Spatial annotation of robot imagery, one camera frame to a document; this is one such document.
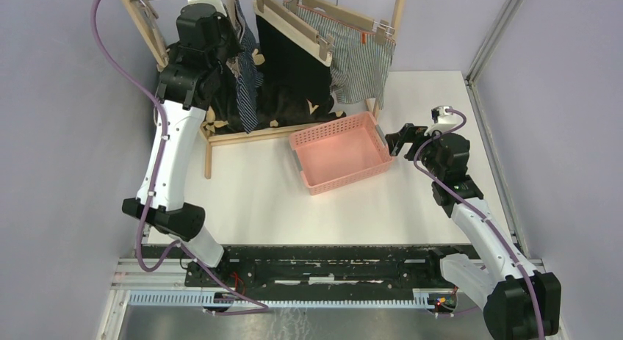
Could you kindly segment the wooden clip hanger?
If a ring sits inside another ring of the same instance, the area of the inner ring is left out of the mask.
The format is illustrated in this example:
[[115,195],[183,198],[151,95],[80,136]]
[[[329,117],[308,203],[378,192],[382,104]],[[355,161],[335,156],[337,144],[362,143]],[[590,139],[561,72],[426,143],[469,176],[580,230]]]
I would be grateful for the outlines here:
[[308,7],[311,10],[321,11],[329,18],[347,26],[357,28],[363,32],[373,33],[376,42],[383,45],[387,37],[395,35],[394,28],[388,21],[376,21],[371,17],[356,12],[347,7],[341,7],[337,3],[326,0],[287,0],[287,8],[295,12],[298,5]]
[[134,5],[142,13],[147,31],[145,41],[154,55],[157,70],[161,72],[168,65],[169,57],[165,40],[157,25],[159,15],[147,0],[136,0]]
[[290,12],[277,0],[254,0],[254,12],[281,34],[300,46],[321,64],[330,67],[333,61],[334,38],[324,38],[304,20]]

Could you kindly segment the black underwear cream waistband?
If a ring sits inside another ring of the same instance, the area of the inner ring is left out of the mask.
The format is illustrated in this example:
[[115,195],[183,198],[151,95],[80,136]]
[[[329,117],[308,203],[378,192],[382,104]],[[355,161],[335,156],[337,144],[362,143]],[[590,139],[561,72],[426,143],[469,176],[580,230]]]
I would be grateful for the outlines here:
[[334,106],[330,68],[259,15],[256,26],[264,57],[259,66],[262,95],[292,96],[304,106],[311,105],[314,112],[330,112]]

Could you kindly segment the navy striped underwear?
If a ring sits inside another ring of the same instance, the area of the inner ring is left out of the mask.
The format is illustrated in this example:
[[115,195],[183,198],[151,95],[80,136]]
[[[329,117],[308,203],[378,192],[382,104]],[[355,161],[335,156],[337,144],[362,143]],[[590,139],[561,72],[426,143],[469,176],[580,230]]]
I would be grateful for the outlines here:
[[263,83],[263,75],[258,71],[254,53],[258,50],[256,38],[250,29],[240,0],[227,0],[228,16],[236,33],[241,51],[228,61],[228,66],[236,79],[237,109],[242,129],[249,133],[259,124],[257,115],[257,88]]

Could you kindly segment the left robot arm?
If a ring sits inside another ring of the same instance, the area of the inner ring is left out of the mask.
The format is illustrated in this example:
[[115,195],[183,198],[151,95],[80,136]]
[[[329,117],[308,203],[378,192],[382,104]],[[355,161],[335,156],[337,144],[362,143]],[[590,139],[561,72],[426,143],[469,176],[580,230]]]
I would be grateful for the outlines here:
[[226,284],[231,266],[205,227],[203,207],[184,198],[192,148],[209,109],[235,106],[236,80],[227,61],[241,48],[229,19],[211,4],[188,4],[176,20],[179,41],[156,89],[158,122],[145,179],[122,211],[178,238],[204,265],[214,286]]

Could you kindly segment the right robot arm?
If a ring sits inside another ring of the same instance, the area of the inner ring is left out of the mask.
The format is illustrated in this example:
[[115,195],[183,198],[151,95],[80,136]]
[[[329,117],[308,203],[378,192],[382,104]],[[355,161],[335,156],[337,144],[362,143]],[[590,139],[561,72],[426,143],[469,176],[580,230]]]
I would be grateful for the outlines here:
[[561,283],[540,272],[512,239],[502,233],[478,185],[467,172],[470,142],[459,134],[427,132],[405,124],[385,135],[391,156],[405,144],[405,158],[432,179],[433,198],[463,231],[480,257],[478,266],[463,253],[441,255],[425,265],[433,286],[457,286],[483,312],[493,339],[546,339],[560,330]]

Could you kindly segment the empty wooden clip hanger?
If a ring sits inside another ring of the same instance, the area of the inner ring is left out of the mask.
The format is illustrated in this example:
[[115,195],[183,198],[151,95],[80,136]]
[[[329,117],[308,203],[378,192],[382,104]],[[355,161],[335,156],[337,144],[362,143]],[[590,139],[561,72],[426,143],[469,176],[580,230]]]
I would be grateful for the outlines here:
[[161,72],[168,65],[169,57],[165,40],[157,25],[159,15],[147,0],[136,0],[134,5],[142,13],[147,31],[145,41],[154,55],[157,70]]

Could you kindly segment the grey striped boxer shorts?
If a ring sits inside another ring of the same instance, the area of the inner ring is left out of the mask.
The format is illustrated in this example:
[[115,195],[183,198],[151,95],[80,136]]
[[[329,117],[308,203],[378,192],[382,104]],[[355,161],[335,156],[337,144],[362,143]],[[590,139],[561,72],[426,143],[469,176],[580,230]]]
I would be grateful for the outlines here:
[[344,24],[303,5],[296,15],[315,28],[320,36],[334,38],[330,66],[331,91],[340,104],[355,104],[374,98],[384,108],[384,90],[395,54],[396,42],[386,37],[376,41],[376,34]]

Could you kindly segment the pink plastic basket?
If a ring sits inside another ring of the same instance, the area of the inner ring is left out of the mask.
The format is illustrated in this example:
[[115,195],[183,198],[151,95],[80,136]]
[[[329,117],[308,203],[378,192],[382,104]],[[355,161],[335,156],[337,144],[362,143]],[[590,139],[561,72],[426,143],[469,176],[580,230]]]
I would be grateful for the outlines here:
[[395,160],[371,112],[297,131],[289,145],[310,195],[385,173]]

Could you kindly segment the black floral pillow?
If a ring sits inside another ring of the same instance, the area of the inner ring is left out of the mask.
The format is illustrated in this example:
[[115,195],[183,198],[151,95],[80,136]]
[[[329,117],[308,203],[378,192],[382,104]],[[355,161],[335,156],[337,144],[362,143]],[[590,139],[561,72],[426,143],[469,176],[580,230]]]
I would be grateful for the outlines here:
[[[260,57],[259,50],[254,53],[254,61],[258,71],[263,61],[256,61],[255,57]],[[203,122],[208,123],[208,129],[216,134],[233,134],[244,132],[237,109],[236,79],[231,72],[227,60],[223,67],[223,75],[220,77],[221,87],[210,99],[204,99],[202,104],[206,105],[206,113]],[[324,123],[345,117],[343,111],[331,110],[330,112],[314,112],[311,105],[304,106],[301,101],[292,96],[262,95],[261,87],[257,88],[257,115],[259,124],[256,130],[279,126],[296,126],[305,123]]]

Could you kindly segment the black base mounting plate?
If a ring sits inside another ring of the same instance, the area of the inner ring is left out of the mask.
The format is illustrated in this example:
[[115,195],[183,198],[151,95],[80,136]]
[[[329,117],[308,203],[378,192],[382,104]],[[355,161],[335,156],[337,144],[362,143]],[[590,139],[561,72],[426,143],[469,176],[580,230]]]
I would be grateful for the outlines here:
[[470,245],[230,245],[214,274],[258,301],[413,300],[414,289],[449,289],[440,260],[480,257]]

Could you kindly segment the wooden clothes rack frame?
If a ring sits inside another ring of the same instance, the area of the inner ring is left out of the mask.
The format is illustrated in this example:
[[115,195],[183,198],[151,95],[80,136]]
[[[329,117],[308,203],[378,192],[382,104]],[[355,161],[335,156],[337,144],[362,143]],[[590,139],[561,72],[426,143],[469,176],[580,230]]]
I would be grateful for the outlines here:
[[[280,4],[287,8],[287,0],[277,0]],[[129,0],[121,0],[122,5],[126,8],[126,11],[132,18],[135,26],[139,30],[141,36],[145,41],[147,31],[145,29],[145,21],[143,20],[142,13],[135,7],[134,2]],[[395,5],[392,13],[392,20],[390,24],[397,30],[400,28],[400,23],[403,17],[403,9],[406,0],[395,0]],[[232,145],[241,142],[254,142],[260,140],[270,140],[280,137],[287,137],[297,131],[301,131],[312,127],[312,123],[305,123],[296,126],[279,126],[269,127],[266,129],[252,131],[249,134],[245,132],[235,134],[214,134],[208,129],[208,123],[203,122],[200,125],[199,132],[203,135],[206,141],[206,153],[204,160],[204,177],[210,179],[212,177],[212,149],[218,145]]]

